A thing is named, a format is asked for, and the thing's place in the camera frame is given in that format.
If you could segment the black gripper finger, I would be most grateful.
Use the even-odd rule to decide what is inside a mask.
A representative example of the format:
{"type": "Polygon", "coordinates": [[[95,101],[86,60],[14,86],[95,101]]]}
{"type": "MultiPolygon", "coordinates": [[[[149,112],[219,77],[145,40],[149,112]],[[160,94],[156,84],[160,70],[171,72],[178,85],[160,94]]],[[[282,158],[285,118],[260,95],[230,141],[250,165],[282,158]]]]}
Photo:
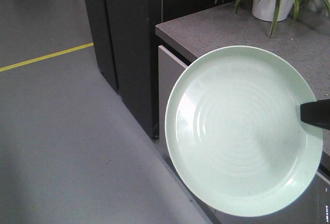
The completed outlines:
{"type": "Polygon", "coordinates": [[[301,121],[322,129],[329,130],[329,105],[329,99],[301,104],[301,121]]]}

